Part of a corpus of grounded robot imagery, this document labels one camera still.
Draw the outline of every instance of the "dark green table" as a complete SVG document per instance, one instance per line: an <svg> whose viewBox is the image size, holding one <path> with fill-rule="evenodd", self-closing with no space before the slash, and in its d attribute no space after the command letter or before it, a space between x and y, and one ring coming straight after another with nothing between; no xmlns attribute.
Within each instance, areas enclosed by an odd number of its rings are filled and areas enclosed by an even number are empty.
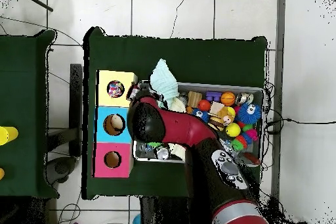
<svg viewBox="0 0 336 224"><path fill-rule="evenodd" d="M251 41L108 37L100 28L91 28L84 38L83 102L88 104L83 106L83 196L188 196L183 164L135 161L128 179L91 177L97 69L134 72L138 79L148 79L163 58L178 82L263 87L266 45L264 37Z"/></svg>
<svg viewBox="0 0 336 224"><path fill-rule="evenodd" d="M0 195L56 198L45 180L47 153L46 52L55 32L33 37L0 35L0 125L19 136L0 146Z"/></svg>

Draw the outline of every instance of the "yellow cube face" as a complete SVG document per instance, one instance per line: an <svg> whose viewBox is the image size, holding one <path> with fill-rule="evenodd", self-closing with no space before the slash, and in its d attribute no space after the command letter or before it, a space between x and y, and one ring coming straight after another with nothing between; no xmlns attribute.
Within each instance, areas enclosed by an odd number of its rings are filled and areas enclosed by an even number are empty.
<svg viewBox="0 0 336 224"><path fill-rule="evenodd" d="M99 106L129 107L126 95L132 82L137 82L134 73L100 70L98 81Z"/></svg>

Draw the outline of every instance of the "pink cube face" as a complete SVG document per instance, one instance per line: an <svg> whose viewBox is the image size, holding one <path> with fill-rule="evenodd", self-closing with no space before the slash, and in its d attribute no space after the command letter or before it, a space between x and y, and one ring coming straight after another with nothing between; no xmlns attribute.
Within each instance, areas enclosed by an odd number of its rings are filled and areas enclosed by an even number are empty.
<svg viewBox="0 0 336 224"><path fill-rule="evenodd" d="M93 158L96 178L128 178L131 170L129 143L97 143Z"/></svg>

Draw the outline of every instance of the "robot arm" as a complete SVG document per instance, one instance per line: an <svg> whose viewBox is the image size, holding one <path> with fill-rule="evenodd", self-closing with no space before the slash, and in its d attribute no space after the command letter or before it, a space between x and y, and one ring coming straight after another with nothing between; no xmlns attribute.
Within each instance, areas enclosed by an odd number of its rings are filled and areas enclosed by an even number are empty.
<svg viewBox="0 0 336 224"><path fill-rule="evenodd" d="M137 93L127 115L131 137L145 143L163 142L186 145L192 159L202 168L199 182L209 207L212 224L268 224L249 194L239 167L225 152L217 134L199 118L187 113L160 109L158 97L149 90Z"/></svg>

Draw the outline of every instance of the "blue cube face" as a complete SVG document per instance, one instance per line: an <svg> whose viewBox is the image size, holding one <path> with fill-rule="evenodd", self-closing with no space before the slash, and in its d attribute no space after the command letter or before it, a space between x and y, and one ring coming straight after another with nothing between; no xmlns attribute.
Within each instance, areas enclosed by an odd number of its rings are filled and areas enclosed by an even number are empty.
<svg viewBox="0 0 336 224"><path fill-rule="evenodd" d="M128 108L122 107L98 107L98 118L97 118L97 142L114 142L114 143L131 143L131 136L126 126ZM110 135L106 132L104 128L105 119L110 116L107 120L110 123L112 118L117 116L117 119L123 124L123 130L119 131L118 128L112 129L115 135Z"/></svg>

